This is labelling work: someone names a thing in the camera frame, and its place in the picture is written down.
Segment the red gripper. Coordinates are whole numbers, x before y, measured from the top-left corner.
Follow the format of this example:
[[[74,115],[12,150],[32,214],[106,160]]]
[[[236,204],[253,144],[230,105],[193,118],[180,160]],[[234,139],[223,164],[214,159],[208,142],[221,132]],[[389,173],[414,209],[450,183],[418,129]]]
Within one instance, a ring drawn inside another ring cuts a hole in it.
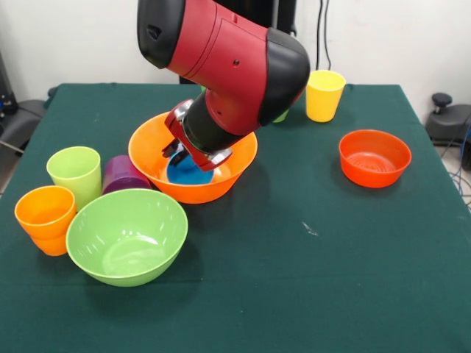
[[[192,157],[194,163],[202,171],[210,171],[221,165],[220,154],[207,154],[198,150],[186,136],[183,129],[184,113],[172,110],[165,118],[164,124],[173,138],[162,149],[163,157],[171,157],[171,165],[178,166],[186,157]]]

